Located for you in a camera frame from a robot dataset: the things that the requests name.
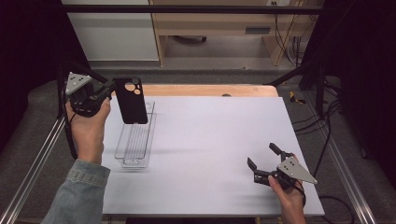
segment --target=denim jacket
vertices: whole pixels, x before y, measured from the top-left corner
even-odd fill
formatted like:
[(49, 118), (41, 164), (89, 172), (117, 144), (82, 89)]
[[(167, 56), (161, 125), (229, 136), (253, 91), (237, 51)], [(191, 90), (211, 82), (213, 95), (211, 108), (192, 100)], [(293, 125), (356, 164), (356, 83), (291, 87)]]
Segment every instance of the denim jacket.
[(101, 223), (110, 170), (76, 160), (42, 223)]

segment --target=silver triangular plate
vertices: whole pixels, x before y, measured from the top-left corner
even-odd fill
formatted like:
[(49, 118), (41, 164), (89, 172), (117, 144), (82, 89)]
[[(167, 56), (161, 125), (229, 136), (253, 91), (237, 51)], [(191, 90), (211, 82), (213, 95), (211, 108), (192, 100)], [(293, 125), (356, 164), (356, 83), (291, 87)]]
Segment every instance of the silver triangular plate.
[(90, 82), (92, 78), (90, 76), (83, 76), (79, 74), (70, 73), (67, 79), (66, 85), (66, 95), (70, 95), (77, 91), (79, 88), (83, 87), (85, 84)]
[(293, 157), (282, 161), (277, 168), (292, 178), (300, 179), (312, 184), (318, 183), (318, 181)]

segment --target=white table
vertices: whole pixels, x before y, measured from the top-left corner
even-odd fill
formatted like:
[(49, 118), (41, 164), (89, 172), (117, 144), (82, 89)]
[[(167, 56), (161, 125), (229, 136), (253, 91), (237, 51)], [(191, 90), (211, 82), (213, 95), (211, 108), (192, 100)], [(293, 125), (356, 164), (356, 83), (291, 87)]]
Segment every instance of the white table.
[[(280, 158), (275, 143), (302, 151), (280, 97), (147, 96), (157, 119), (148, 168), (128, 172), (114, 159), (123, 125), (117, 98), (106, 121), (103, 165), (111, 169), (104, 214), (128, 217), (264, 217), (280, 214), (271, 188), (253, 182), (250, 157), (264, 171)], [(324, 214), (304, 183), (306, 216)]]

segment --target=transparent plastic tray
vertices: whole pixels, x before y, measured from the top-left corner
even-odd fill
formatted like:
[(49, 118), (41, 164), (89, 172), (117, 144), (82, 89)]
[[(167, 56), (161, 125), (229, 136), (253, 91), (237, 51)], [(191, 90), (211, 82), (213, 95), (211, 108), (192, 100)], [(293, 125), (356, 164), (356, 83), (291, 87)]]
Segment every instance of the transparent plastic tray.
[(154, 101), (146, 101), (147, 124), (124, 124), (122, 127), (115, 158), (125, 169), (144, 169), (149, 166), (156, 119), (154, 105)]

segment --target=white wall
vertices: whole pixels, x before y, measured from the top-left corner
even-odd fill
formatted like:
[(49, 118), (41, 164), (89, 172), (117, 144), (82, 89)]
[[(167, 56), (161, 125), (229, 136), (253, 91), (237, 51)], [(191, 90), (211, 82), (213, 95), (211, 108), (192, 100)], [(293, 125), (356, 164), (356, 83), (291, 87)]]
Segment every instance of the white wall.
[[(148, 0), (63, 0), (66, 4), (148, 5)], [(149, 14), (69, 13), (89, 61), (158, 61)]]

